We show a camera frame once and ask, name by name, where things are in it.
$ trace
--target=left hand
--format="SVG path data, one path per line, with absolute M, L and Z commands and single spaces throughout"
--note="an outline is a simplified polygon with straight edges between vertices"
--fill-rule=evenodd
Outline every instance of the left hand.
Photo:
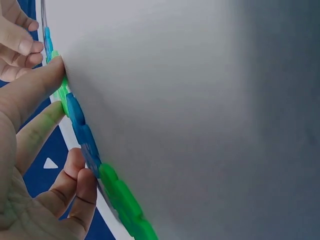
M 22 11 L 17 0 L 0 0 L 1 80 L 12 82 L 42 62 L 44 45 L 28 33 L 38 28 L 37 21 Z
M 52 103 L 19 128 L 57 90 L 64 74 L 62 59 L 56 57 L 0 88 L 1 240 L 83 240 L 88 233 L 96 209 L 97 180 L 85 168 L 79 148 L 69 152 L 64 169 L 48 191 L 32 198 L 23 180 L 64 116 L 61 102 Z M 73 199 L 68 218 L 59 221 Z

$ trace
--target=fingernail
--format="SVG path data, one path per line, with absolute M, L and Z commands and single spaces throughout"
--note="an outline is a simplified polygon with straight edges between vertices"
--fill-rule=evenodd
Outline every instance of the fingernail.
M 21 54 L 27 56 L 29 55 L 32 47 L 32 41 L 22 40 L 19 45 L 19 51 Z
M 61 60 L 62 58 L 60 56 L 56 56 L 49 62 L 49 64 L 56 64 L 59 63 Z

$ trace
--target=blue background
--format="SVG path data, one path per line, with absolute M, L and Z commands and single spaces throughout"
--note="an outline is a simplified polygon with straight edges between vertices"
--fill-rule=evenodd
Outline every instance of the blue background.
M 22 10 L 33 19 L 36 19 L 36 2 L 35 0 L 18 0 Z M 37 32 L 32 32 L 31 35 L 35 40 L 38 40 Z M 3 87 L 6 83 L 0 81 L 0 87 Z M 30 117 L 31 120 L 35 115 L 40 113 L 45 107 L 50 104 L 50 100 L 45 100 L 36 112 Z M 65 141 L 62 137 L 60 129 L 57 127 L 52 135 L 49 137 L 47 142 L 44 144 L 42 150 L 38 154 L 32 166 L 24 176 L 25 184 L 32 197 L 47 191 L 55 181 L 59 172 L 63 169 L 68 149 Z M 44 164 L 47 158 L 52 159 L 55 164 L 58 165 L 56 169 L 44 169 Z M 69 210 L 62 216 L 66 218 Z M 105 221 L 101 217 L 99 211 L 96 209 L 92 225 L 86 240 L 114 240 L 115 238 L 108 229 Z

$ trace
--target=plastic toy chain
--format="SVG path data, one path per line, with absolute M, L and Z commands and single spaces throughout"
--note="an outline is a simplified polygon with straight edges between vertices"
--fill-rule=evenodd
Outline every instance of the plastic toy chain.
M 45 28 L 44 44 L 47 55 L 46 61 L 49 63 L 53 58 L 59 56 L 59 54 L 53 50 L 48 27 Z M 55 96 L 61 99 L 64 112 L 72 122 L 72 128 L 81 146 L 86 164 L 97 179 L 101 178 L 109 201 L 118 212 L 119 219 L 128 233 L 135 240 L 158 240 L 153 227 L 144 217 L 141 207 L 128 186 L 118 178 L 115 170 L 109 164 L 101 163 L 92 132 L 86 124 L 84 113 L 77 99 L 69 91 L 66 76 L 62 81 L 61 87 L 55 92 Z

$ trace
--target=white surface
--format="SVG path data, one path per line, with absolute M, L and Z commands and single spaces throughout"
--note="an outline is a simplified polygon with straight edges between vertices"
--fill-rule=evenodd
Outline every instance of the white surface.
M 320 239 L 319 2 L 47 7 L 101 159 L 160 240 Z
M 42 26 L 41 1 L 40 0 L 35 1 L 35 8 L 36 8 L 36 19 L 39 22 L 39 25 Z M 38 38 L 39 38 L 39 41 L 43 42 L 43 31 L 42 31 L 41 27 L 38 30 Z M 44 57 L 42 64 L 44 66 L 46 65 L 45 57 Z M 52 96 L 50 96 L 50 100 L 51 100 L 51 102 L 54 102 L 54 101 L 57 101 L 58 99 L 55 99 L 55 97 L 52 95 Z M 62 119 L 62 121 L 59 124 L 59 128 L 61 130 L 62 136 L 64 138 L 64 141 L 65 141 L 65 144 L 66 144 L 68 150 L 70 150 L 72 148 L 80 148 L 80 145 L 77 142 L 75 133 L 72 128 L 71 120 L 68 117 L 65 116 Z M 118 220 L 115 218 L 115 216 L 111 212 L 110 208 L 108 207 L 107 203 L 105 202 L 102 194 L 100 193 L 100 191 L 98 189 L 97 189 L 96 207 L 99 210 L 103 220 L 107 224 L 108 228 L 110 229 L 110 231 L 112 232 L 112 234 L 116 240 L 132 240 L 133 239 L 128 234 L 127 230 L 123 227 L 123 225 L 120 224 L 118 222 Z
M 47 157 L 45 163 L 43 165 L 44 169 L 57 169 L 58 165 L 51 160 L 51 158 Z

